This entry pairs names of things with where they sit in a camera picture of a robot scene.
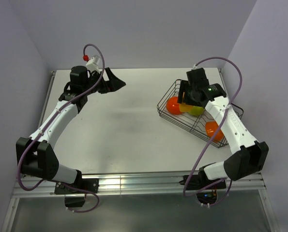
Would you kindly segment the yellow-orange bowl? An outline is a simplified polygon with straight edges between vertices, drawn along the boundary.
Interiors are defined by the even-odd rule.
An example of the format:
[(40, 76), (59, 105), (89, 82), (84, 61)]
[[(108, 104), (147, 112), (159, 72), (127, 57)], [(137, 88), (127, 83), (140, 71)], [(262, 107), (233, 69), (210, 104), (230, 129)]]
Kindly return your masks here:
[(192, 105), (188, 105), (188, 104), (185, 104), (185, 103), (179, 104), (179, 111), (181, 113), (190, 112), (192, 110), (192, 108), (193, 108)]

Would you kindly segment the white bowl orange outside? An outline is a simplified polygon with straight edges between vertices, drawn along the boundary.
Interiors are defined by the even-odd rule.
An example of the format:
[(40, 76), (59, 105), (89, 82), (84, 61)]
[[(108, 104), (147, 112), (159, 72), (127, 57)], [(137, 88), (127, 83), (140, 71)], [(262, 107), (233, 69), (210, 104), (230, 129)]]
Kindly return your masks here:
[[(205, 124), (205, 131), (209, 138), (211, 138), (218, 128), (218, 124), (215, 121), (209, 121)], [(214, 142), (220, 142), (224, 138), (224, 134), (220, 130), (214, 138)]]

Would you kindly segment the lime green bowl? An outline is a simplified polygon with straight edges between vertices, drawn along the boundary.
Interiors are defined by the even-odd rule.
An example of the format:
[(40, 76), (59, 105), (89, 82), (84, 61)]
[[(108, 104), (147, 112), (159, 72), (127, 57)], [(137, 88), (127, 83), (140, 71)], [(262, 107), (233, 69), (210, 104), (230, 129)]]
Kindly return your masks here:
[(192, 115), (192, 116), (200, 116), (204, 113), (205, 109), (203, 107), (200, 107), (200, 106), (193, 106), (191, 108), (190, 111), (188, 111), (188, 114)]

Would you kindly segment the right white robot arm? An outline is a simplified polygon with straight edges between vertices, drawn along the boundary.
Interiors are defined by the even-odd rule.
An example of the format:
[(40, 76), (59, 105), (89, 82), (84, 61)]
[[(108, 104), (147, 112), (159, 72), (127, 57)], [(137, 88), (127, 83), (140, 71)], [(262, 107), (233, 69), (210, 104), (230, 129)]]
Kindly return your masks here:
[(199, 185), (210, 188), (217, 179), (239, 180), (262, 170), (268, 145), (259, 142), (241, 122), (223, 87), (210, 84), (203, 68), (188, 71), (181, 81), (178, 103), (203, 107), (217, 123), (230, 147), (231, 156), (222, 162), (201, 167)]

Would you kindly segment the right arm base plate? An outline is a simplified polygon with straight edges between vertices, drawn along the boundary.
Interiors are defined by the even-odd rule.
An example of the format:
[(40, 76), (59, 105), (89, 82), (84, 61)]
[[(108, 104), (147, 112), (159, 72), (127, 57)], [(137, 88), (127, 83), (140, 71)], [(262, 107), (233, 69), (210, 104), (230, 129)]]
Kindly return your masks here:
[(204, 189), (202, 192), (197, 193), (196, 197), (198, 201), (204, 206), (211, 206), (217, 202), (217, 190), (226, 189), (226, 181), (221, 181), (220, 179), (209, 180), (204, 177), (203, 174), (194, 174), (192, 175), (190, 181), (187, 184), (186, 190), (200, 190), (207, 185), (211, 185), (208, 188)]

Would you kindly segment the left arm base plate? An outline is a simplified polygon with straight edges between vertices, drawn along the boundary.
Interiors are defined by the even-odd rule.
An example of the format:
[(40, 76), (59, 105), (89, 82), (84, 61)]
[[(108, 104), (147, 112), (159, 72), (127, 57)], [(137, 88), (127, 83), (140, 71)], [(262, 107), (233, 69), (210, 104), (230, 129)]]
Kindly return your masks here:
[[(69, 210), (74, 210), (75, 212), (89, 212), (99, 205), (100, 199), (97, 195), (98, 187), (98, 178), (83, 179), (78, 184), (58, 182), (55, 186), (54, 194), (64, 195), (64, 205)], [(87, 202), (89, 194), (96, 198), (95, 206), (91, 209), (81, 210)]]

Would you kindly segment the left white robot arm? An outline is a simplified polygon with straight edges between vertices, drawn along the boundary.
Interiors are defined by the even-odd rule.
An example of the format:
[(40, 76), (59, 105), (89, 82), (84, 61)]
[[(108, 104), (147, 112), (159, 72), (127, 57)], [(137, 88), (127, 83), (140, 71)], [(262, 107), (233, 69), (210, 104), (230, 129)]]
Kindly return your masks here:
[(95, 92), (115, 92), (126, 83), (116, 77), (110, 68), (101, 72), (85, 66), (75, 66), (58, 102), (46, 121), (27, 138), (16, 143), (17, 176), (30, 175), (41, 180), (66, 183), (72, 193), (83, 188), (82, 172), (66, 167), (58, 161), (54, 147), (67, 125), (81, 112), (88, 96)]

